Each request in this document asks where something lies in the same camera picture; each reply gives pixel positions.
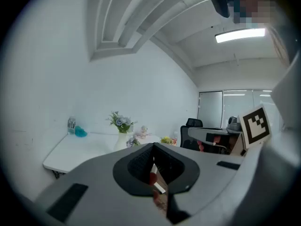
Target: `red object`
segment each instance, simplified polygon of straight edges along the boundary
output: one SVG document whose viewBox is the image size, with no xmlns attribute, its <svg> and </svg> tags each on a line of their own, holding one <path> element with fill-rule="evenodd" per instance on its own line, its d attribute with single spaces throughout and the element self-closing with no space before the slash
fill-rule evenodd
<svg viewBox="0 0 301 226">
<path fill-rule="evenodd" d="M 200 150 L 201 152 L 204 151 L 204 146 L 203 146 L 203 144 L 202 144 L 201 141 L 198 141 L 198 147 L 199 147 L 199 150 Z"/>
<path fill-rule="evenodd" d="M 156 183 L 157 179 L 158 179 L 157 175 L 155 173 L 151 172 L 150 173 L 150 185 L 153 186 Z M 153 193 L 154 193 L 153 198 L 156 203 L 156 200 L 158 200 L 158 198 L 159 198 L 159 193 L 156 190 L 153 190 Z"/>
</svg>

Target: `ceiling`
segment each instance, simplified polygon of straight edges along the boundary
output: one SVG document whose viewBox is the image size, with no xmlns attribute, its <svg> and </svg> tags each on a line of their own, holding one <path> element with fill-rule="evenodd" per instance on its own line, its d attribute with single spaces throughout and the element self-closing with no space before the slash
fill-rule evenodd
<svg viewBox="0 0 301 226">
<path fill-rule="evenodd" d="M 277 57 L 267 32 L 259 38 L 215 40 L 218 33 L 247 27 L 220 16 L 210 0 L 88 0 L 87 6 L 92 60 L 136 53 L 151 40 L 190 77 L 204 65 Z M 135 32 L 141 37 L 132 42 Z"/>
</svg>

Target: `blue object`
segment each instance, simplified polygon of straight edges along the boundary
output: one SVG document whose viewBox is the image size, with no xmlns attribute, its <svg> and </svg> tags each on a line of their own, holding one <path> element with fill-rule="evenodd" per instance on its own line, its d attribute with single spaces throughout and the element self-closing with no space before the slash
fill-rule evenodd
<svg viewBox="0 0 301 226">
<path fill-rule="evenodd" d="M 122 125 L 122 121 L 121 121 L 120 118 L 118 118 L 118 119 L 116 120 L 116 125 L 118 125 L 118 126 L 121 126 L 121 125 Z"/>
<path fill-rule="evenodd" d="M 87 135 L 87 133 L 85 132 L 85 130 L 83 128 L 81 128 L 80 126 L 76 126 L 75 127 L 75 135 L 77 137 L 85 137 Z"/>
</svg>

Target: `window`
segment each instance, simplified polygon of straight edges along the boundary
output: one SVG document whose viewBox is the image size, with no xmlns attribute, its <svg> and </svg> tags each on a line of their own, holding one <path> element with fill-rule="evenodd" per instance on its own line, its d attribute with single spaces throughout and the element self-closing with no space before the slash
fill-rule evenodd
<svg viewBox="0 0 301 226">
<path fill-rule="evenodd" d="M 271 90 L 224 90 L 201 92 L 198 103 L 198 119 L 204 127 L 226 128 L 231 116 L 242 113 L 263 105 L 269 119 L 272 133 L 281 129 L 281 116 L 270 97 Z"/>
</svg>

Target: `water bottle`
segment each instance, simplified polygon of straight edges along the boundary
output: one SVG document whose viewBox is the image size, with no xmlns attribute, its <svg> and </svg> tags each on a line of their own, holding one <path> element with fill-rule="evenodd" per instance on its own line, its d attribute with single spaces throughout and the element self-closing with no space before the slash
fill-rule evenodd
<svg viewBox="0 0 301 226">
<path fill-rule="evenodd" d="M 177 145 L 177 140 L 178 140 L 178 132 L 177 131 L 174 132 L 173 140 L 174 140 L 174 145 Z"/>
<path fill-rule="evenodd" d="M 68 120 L 68 134 L 75 133 L 75 118 L 74 116 L 70 116 Z"/>
</svg>

